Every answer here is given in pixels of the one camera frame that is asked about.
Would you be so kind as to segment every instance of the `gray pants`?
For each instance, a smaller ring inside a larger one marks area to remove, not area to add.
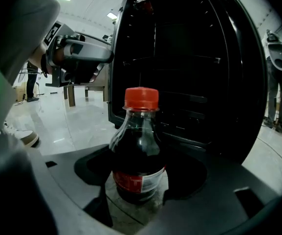
[[[267,58],[268,75],[269,75],[269,102],[268,102],[268,118],[270,122],[274,121],[276,107],[274,98],[278,94],[278,85],[280,85],[281,102],[279,110],[279,124],[282,125],[282,70],[278,70],[272,64],[270,57]]]

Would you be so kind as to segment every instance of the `tiled floor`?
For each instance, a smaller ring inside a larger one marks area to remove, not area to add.
[[[35,130],[41,140],[37,148],[43,155],[109,143],[116,129],[108,121],[108,105],[103,102],[102,92],[88,92],[88,99],[84,95],[84,88],[75,88],[76,106],[69,107],[60,89],[58,94],[41,96],[40,101],[13,106],[7,121],[18,129]],[[261,127],[243,166],[282,195],[282,134]],[[120,206],[120,210],[115,204],[118,202],[116,191],[110,184],[108,188],[107,193],[113,195],[112,201],[108,202],[109,210],[112,219],[118,219],[114,228],[126,234],[141,229],[146,222],[138,220],[137,215],[146,208],[127,216],[121,212],[125,205]]]

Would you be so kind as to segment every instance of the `shoe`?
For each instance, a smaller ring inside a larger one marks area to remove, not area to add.
[[[273,128],[273,123],[269,119],[264,120],[263,124],[264,124],[264,126],[267,126],[267,127],[271,128],[271,129]]]
[[[282,125],[281,124],[277,125],[276,131],[279,132],[279,133],[282,133]]]
[[[16,137],[17,139],[20,139],[25,147],[32,147],[36,144],[36,142],[39,140],[39,135],[35,133],[32,130],[27,131],[20,131],[15,129],[13,126],[8,125],[7,122],[4,122],[4,129],[3,131],[9,135],[12,135]]]
[[[39,100],[38,97],[33,96],[33,97],[28,97],[27,102],[33,102],[33,101],[38,101],[38,100]]]

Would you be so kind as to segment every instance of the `red bottle cap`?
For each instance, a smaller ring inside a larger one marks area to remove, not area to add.
[[[126,89],[125,108],[158,110],[158,90],[136,87]]]

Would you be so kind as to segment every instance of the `bottle label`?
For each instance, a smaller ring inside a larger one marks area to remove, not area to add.
[[[126,191],[144,193],[158,186],[164,170],[163,167],[160,171],[147,176],[130,176],[121,171],[113,171],[113,178],[116,184]]]

